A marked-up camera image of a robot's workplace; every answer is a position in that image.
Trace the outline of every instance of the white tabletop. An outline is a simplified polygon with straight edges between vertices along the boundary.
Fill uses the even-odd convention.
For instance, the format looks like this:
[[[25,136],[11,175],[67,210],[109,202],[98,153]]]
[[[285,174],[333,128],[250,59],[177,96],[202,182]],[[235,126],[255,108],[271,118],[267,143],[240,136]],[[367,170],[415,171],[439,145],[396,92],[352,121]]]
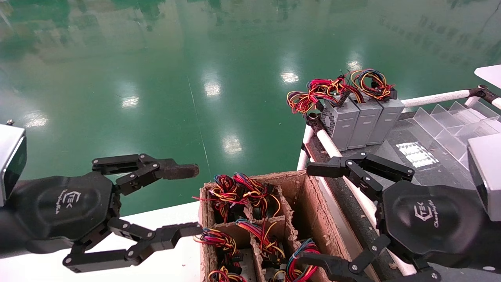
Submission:
[[[155,230],[164,225],[198,221],[198,202],[123,217]],[[111,234],[90,252],[127,249],[134,242]],[[62,265],[69,249],[51,254],[26,254],[0,259],[0,281],[200,281],[200,246],[193,238],[181,238],[175,249],[152,254],[139,266],[73,273]]]
[[[501,88],[501,65],[477,68],[475,74],[488,83]]]

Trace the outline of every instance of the cardboard box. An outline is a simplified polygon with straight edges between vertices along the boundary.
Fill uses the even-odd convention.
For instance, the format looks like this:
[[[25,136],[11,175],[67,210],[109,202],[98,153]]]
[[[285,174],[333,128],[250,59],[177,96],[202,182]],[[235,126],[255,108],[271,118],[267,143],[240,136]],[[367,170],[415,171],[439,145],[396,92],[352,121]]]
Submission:
[[[277,187],[276,194],[280,197],[282,212],[277,217],[257,220],[253,218],[251,205],[247,204],[244,214],[250,222],[259,225],[263,223],[263,220],[267,222],[266,226],[276,222],[270,234],[279,239],[288,257],[299,248],[300,240],[312,238],[321,253],[350,260],[346,246],[314,177],[307,176],[305,171],[299,171],[273,173],[252,178]],[[200,189],[200,198],[208,199],[207,190],[215,185],[215,183],[206,183]],[[260,247],[253,235],[236,226],[234,222],[216,224],[211,201],[200,202],[200,219],[204,227],[217,229],[232,236],[238,249],[252,249],[256,279],[258,282],[267,282],[266,270],[261,268],[263,259]],[[215,248],[201,245],[201,280],[207,282],[208,274],[216,268]],[[311,281],[328,282],[329,280],[325,271],[319,268]]]

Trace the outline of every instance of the clear acrylic organizer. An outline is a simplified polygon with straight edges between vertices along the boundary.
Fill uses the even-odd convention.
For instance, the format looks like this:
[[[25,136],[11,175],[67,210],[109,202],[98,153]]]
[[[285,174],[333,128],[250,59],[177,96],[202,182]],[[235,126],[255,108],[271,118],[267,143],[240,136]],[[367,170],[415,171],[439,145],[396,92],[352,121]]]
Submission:
[[[501,133],[499,114],[480,101],[468,108],[454,102],[449,110],[437,104],[431,113],[419,108],[413,119],[466,169],[468,139]]]

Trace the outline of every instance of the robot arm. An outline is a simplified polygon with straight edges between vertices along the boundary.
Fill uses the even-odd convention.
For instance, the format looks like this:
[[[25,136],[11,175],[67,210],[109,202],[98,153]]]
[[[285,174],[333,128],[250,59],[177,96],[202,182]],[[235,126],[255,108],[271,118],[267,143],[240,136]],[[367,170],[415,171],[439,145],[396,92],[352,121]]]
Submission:
[[[2,144],[10,147],[4,158],[9,162],[3,162],[1,170],[0,258],[71,248],[64,266],[76,273],[96,271],[139,265],[153,252],[174,248],[181,237],[202,232],[197,222],[149,230],[119,218],[121,194],[129,195],[160,179],[195,177],[199,173],[195,164],[128,155],[94,159],[92,172],[83,176],[17,181],[26,163],[24,130],[0,125],[0,132],[15,133]],[[105,177],[121,173],[127,174],[116,184]],[[128,250],[85,253],[111,233],[137,243]]]
[[[367,172],[395,184],[383,190]],[[485,269],[501,273],[501,222],[486,214],[475,190],[411,183],[414,170],[366,153],[332,158],[328,163],[311,163],[308,175],[338,178],[346,176],[372,201],[377,201],[377,229],[380,237],[352,262],[339,257],[304,253],[306,264],[323,267],[331,280],[370,281],[362,275],[372,260],[388,248],[417,274],[397,281],[438,281],[440,274],[428,265]]]

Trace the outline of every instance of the green epoxy floor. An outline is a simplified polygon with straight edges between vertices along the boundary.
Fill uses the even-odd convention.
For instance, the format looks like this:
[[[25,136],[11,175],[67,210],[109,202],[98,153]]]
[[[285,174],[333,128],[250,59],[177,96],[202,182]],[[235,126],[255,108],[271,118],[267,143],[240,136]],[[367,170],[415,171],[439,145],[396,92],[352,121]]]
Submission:
[[[475,87],[501,63],[499,5],[2,1],[0,120],[28,130],[23,179],[147,153],[200,175],[123,197],[123,214],[183,204],[214,174],[294,170],[304,122],[285,96],[313,78],[376,68],[402,99]]]

